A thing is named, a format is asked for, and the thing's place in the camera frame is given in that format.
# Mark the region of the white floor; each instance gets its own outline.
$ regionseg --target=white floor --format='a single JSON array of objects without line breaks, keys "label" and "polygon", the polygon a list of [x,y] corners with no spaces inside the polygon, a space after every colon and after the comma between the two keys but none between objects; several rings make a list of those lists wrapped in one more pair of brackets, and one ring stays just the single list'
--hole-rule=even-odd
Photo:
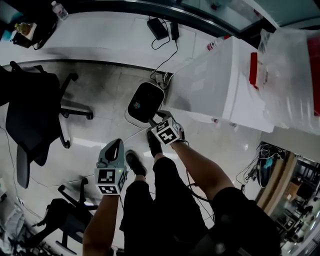
[{"label": "white floor", "polygon": [[[56,73],[61,82],[70,72],[79,74],[79,79],[70,83],[65,98],[90,106],[94,111],[94,119],[87,120],[83,116],[72,115],[68,119],[60,118],[65,137],[70,137],[71,147],[70,149],[63,148],[60,140],[57,139],[51,144],[46,164],[43,167],[34,162],[31,164],[31,179],[28,189],[23,189],[16,183],[18,196],[24,201],[25,206],[40,217],[43,217],[51,200],[62,197],[57,191],[59,185],[92,175],[101,148],[117,138],[125,141],[125,150],[134,149],[141,156],[144,165],[148,169],[146,178],[150,185],[150,191],[154,192],[153,158],[145,139],[145,132],[140,132],[129,138],[139,132],[140,129],[124,119],[125,110],[134,92],[141,82],[149,81],[150,72],[92,63],[43,62],[42,66],[46,71]],[[0,126],[3,128],[5,127],[7,109],[8,105],[0,107]],[[256,154],[256,147],[260,142],[261,132],[242,126],[235,131],[227,123],[215,125],[213,123],[199,122],[192,119],[185,112],[172,111],[172,114],[184,127],[186,139],[189,141],[190,146],[218,163],[234,185],[239,188],[238,182],[235,181],[236,175],[253,160]],[[11,138],[9,140],[13,161],[16,164],[17,145]],[[187,183],[186,169],[175,152],[169,146],[164,147],[163,151],[176,162],[182,180]],[[3,177],[6,181],[9,197],[15,199],[13,166],[8,151],[7,138],[5,132],[1,129],[0,177]],[[130,172],[125,187],[133,179],[134,174]],[[88,180],[89,184],[85,187],[85,195],[88,198],[88,202],[98,204],[101,196],[94,185],[93,176],[88,177]],[[80,182],[72,182],[65,185],[67,187],[66,192],[78,199]],[[256,198],[258,192],[259,186],[256,183],[251,183],[246,188],[246,196],[249,199]],[[124,190],[121,195],[123,199],[125,193]],[[209,204],[204,202],[203,205],[212,214]],[[39,221],[37,216],[31,214],[25,208],[23,209],[29,224]],[[202,207],[201,212],[206,225],[211,227],[213,221],[209,218],[210,216]],[[122,216],[123,211],[119,203],[113,240],[113,245],[119,248],[124,247],[124,236],[119,230]],[[62,232],[56,230],[45,240],[57,252],[69,255],[68,252],[56,246],[55,241],[61,241],[61,239]],[[82,245],[71,238],[68,240],[68,247],[77,252],[78,255],[82,254]]]}]

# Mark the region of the office chair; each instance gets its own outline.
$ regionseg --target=office chair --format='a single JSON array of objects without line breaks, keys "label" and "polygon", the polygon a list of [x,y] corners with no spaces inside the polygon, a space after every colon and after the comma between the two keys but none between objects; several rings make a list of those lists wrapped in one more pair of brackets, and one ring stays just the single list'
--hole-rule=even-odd
[{"label": "office chair", "polygon": [[77,242],[83,242],[83,235],[93,215],[89,212],[96,210],[98,205],[85,205],[85,185],[88,184],[88,179],[84,178],[80,186],[80,199],[76,201],[70,195],[64,192],[65,186],[61,185],[58,191],[70,202],[68,203],[63,198],[56,198],[51,201],[46,207],[46,215],[42,221],[34,226],[45,225],[45,228],[31,237],[25,243],[28,248],[36,247],[43,239],[57,229],[62,230],[62,242],[55,241],[57,245],[76,255],[76,253],[68,248],[68,236]]},{"label": "office chair", "polygon": [[93,112],[85,106],[81,108],[62,106],[61,101],[71,80],[78,75],[70,73],[60,88],[58,77],[47,73],[41,65],[21,68],[10,62],[12,71],[0,68],[0,106],[9,102],[5,127],[17,143],[17,181],[23,187],[29,185],[30,163],[35,161],[43,166],[48,157],[50,144],[60,137],[62,145],[70,148],[61,129],[59,114],[68,118],[69,114],[93,119]]}]

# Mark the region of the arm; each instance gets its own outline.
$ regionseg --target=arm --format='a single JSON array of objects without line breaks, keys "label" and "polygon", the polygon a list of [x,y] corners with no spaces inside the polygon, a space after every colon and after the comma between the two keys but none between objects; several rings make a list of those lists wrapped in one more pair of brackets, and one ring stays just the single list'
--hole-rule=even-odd
[{"label": "arm", "polygon": [[220,190],[234,186],[215,162],[199,154],[185,143],[173,142],[171,146],[209,200],[212,200]]},{"label": "arm", "polygon": [[119,197],[104,195],[83,235],[83,256],[107,256],[114,240]]}]

